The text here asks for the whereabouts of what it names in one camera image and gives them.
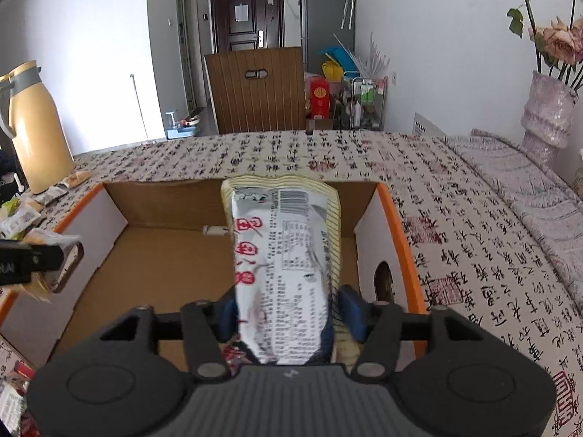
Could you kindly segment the dried pink rose bouquet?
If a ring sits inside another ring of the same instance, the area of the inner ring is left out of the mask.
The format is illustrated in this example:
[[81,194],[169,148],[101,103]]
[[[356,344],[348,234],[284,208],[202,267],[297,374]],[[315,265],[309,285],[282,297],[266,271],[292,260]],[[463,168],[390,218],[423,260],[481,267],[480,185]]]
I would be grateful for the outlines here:
[[531,0],[507,12],[509,31],[523,39],[528,36],[536,55],[536,71],[554,77],[577,96],[582,89],[582,17],[575,18],[577,2],[571,0],[567,22],[559,17],[548,25],[537,24]]

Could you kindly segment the dark brown entrance door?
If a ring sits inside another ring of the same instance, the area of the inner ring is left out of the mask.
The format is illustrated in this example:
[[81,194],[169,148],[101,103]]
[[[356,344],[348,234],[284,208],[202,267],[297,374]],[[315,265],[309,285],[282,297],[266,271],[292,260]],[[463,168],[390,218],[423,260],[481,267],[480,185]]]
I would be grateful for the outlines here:
[[285,46],[283,0],[211,0],[214,51]]

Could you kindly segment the pink folded table runner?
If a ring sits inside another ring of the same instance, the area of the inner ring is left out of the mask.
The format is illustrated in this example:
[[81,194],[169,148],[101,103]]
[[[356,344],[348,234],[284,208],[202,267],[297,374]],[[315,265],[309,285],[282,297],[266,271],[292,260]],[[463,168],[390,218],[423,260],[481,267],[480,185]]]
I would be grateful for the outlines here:
[[444,138],[535,238],[577,307],[582,306],[582,199],[522,146],[481,130]]

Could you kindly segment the yellow thermos jug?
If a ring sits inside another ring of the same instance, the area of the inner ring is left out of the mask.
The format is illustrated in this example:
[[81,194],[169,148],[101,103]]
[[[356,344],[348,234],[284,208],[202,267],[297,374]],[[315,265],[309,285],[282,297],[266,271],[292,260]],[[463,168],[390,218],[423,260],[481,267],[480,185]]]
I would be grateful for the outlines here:
[[3,75],[1,91],[9,94],[8,117],[1,119],[1,129],[14,145],[31,192],[45,192],[73,173],[75,164],[36,61]]

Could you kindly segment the wooden chair back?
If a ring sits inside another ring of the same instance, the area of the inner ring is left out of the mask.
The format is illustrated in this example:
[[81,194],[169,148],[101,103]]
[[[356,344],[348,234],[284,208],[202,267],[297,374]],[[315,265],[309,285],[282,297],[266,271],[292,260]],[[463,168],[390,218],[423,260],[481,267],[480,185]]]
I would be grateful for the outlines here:
[[209,54],[206,66],[220,134],[305,128],[300,47]]

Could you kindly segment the calligraphy print tablecloth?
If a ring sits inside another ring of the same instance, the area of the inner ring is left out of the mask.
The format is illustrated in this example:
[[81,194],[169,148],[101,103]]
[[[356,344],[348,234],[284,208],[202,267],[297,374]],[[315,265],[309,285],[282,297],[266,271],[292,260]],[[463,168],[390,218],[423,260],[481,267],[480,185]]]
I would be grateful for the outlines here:
[[[272,131],[185,138],[77,160],[90,178],[57,199],[79,200],[114,182],[198,182],[299,175],[386,185],[426,311],[452,308],[547,370],[556,404],[548,436],[582,432],[582,306],[535,238],[444,139],[372,131]],[[1,375],[36,369],[1,336]]]

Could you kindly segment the grey refrigerator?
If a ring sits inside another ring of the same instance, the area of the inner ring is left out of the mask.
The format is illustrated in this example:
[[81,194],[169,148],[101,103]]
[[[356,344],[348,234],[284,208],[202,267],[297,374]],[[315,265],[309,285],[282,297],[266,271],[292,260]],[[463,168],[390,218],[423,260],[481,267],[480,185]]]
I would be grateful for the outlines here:
[[300,0],[300,42],[304,71],[320,74],[325,50],[355,48],[355,0]]

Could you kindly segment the pink textured flower vase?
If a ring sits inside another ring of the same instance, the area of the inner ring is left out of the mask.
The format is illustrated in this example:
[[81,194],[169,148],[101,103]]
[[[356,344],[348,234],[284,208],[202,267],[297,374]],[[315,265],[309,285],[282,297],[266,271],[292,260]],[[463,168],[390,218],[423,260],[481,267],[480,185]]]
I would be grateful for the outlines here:
[[575,91],[565,83],[533,71],[521,118],[522,147],[548,168],[554,167],[559,152],[568,145],[577,102]]

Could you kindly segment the long green white snack pack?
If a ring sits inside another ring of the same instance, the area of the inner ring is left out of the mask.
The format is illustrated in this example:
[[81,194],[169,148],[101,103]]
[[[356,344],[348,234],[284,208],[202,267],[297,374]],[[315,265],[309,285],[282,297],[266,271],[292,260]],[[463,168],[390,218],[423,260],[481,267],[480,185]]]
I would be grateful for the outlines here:
[[238,337],[261,364],[329,361],[341,207],[325,182],[245,175],[221,185],[232,235]]

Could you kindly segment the red cardboard snack box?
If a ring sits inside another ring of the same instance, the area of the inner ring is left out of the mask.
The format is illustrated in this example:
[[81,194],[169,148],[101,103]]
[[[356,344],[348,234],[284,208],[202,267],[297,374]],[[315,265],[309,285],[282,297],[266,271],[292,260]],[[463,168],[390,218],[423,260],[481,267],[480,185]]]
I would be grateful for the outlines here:
[[[426,310],[412,253],[386,185],[339,182],[341,280],[375,302],[391,291],[405,311]],[[218,299],[233,282],[220,181],[114,182],[44,213],[52,232],[75,235],[84,256],[46,302],[9,293],[1,335],[32,366],[138,305],[175,312]]]

